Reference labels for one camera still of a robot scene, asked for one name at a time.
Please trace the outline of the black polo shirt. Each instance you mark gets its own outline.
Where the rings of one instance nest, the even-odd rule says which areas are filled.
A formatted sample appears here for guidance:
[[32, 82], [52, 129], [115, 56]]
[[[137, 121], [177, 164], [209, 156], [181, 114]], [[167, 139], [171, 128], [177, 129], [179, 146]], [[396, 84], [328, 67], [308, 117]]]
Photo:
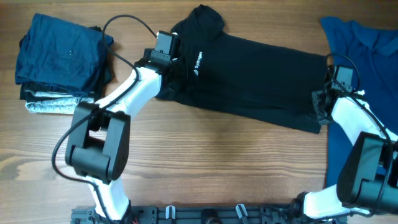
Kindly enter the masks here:
[[312, 92], [321, 90], [325, 57], [224, 32], [222, 16], [200, 5], [173, 27], [185, 80], [183, 105], [319, 133]]

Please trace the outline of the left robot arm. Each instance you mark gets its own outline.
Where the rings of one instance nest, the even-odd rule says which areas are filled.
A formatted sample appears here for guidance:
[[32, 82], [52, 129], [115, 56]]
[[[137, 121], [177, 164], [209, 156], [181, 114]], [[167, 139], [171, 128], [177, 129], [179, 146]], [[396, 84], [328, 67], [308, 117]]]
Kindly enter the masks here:
[[121, 174], [129, 157], [131, 120], [162, 89], [177, 59], [175, 50], [152, 49], [135, 64], [131, 76], [96, 103], [80, 103], [65, 133], [65, 162], [89, 185], [96, 205], [73, 210], [72, 223], [131, 223], [131, 202]]

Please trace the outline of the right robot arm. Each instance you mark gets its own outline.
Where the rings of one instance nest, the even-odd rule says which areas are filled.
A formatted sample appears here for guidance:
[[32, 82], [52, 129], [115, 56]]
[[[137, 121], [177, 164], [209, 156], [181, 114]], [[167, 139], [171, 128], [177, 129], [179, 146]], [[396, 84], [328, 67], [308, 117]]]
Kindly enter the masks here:
[[397, 143], [372, 114], [364, 98], [333, 82], [312, 93], [316, 111], [339, 124], [353, 148], [337, 183], [301, 193], [288, 218], [325, 222], [352, 215], [397, 214]]

